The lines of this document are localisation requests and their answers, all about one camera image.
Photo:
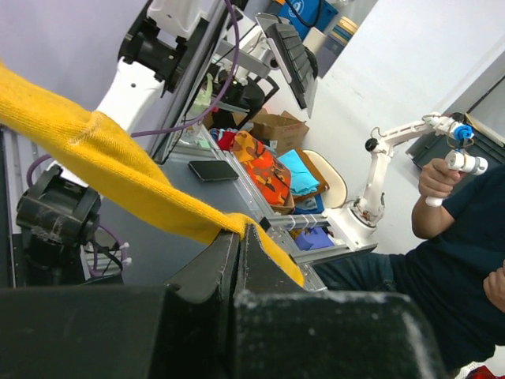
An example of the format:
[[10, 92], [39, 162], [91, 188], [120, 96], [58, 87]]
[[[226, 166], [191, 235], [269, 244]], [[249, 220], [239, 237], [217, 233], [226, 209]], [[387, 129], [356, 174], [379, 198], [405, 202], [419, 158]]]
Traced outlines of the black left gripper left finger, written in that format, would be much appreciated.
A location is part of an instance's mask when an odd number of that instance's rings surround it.
[[221, 232], [165, 284], [1, 293], [4, 378], [231, 378], [240, 238]]

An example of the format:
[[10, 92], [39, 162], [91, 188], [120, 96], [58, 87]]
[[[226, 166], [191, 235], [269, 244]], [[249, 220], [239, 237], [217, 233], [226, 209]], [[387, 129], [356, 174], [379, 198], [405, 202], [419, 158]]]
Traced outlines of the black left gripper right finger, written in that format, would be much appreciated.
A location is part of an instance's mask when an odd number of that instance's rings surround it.
[[241, 243], [234, 292], [235, 378], [443, 378], [432, 330], [406, 296], [305, 291], [266, 254], [255, 227]]

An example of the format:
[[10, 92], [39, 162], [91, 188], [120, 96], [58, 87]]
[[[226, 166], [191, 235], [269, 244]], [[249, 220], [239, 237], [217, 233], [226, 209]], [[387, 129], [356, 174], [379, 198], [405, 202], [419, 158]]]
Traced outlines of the mustard yellow sock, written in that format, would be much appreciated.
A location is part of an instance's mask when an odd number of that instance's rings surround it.
[[175, 189], [149, 155], [100, 111], [1, 68], [1, 123], [42, 146], [97, 192], [160, 230], [210, 244], [221, 230], [245, 235], [248, 216]]

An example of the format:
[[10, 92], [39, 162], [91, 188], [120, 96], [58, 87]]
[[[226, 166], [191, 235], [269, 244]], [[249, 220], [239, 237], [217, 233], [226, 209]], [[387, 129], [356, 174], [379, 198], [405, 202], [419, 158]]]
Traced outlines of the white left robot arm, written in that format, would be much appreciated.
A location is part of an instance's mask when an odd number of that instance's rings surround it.
[[419, 310], [392, 293], [308, 292], [303, 275], [247, 216], [217, 211], [175, 189], [127, 134], [147, 102], [123, 85], [119, 112], [85, 112], [10, 71], [7, 126], [41, 144], [93, 189], [163, 230], [211, 245], [166, 287], [42, 290], [51, 303], [36, 349], [53, 340], [55, 376], [75, 378], [72, 353], [116, 331], [128, 367], [154, 378], [441, 378], [443, 364]]

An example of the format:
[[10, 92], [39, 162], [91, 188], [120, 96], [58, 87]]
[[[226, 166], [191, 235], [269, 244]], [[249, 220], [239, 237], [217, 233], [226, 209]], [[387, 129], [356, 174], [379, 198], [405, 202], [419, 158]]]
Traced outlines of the person's hand on handle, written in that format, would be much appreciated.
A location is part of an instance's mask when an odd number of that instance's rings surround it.
[[421, 170], [418, 183], [419, 201], [425, 203], [428, 197], [441, 199], [449, 197], [465, 175], [460, 171], [451, 170], [444, 159], [432, 159]]

